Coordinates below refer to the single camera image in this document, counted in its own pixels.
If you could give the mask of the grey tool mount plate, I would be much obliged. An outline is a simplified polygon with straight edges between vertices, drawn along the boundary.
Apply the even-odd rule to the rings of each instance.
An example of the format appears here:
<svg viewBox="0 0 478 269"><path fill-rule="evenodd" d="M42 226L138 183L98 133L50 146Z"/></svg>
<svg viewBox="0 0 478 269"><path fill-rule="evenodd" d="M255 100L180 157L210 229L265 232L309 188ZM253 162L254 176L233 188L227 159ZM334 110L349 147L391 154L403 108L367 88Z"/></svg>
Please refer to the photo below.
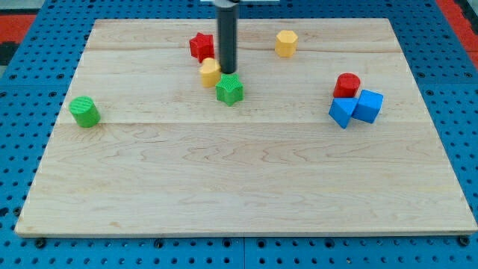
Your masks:
<svg viewBox="0 0 478 269"><path fill-rule="evenodd" d="M240 4L278 4L279 0L231 0ZM213 4L215 0L199 0L200 4Z"/></svg>

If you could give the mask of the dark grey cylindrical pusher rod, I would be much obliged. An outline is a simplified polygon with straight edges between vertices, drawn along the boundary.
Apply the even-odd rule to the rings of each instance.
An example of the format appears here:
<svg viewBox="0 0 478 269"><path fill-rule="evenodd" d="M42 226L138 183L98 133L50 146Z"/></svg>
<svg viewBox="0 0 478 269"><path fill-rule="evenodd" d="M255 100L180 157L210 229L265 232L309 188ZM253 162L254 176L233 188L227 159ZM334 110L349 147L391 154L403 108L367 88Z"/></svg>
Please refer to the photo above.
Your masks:
<svg viewBox="0 0 478 269"><path fill-rule="evenodd" d="M232 74L237 69L238 1L217 2L217 36L222 72Z"/></svg>

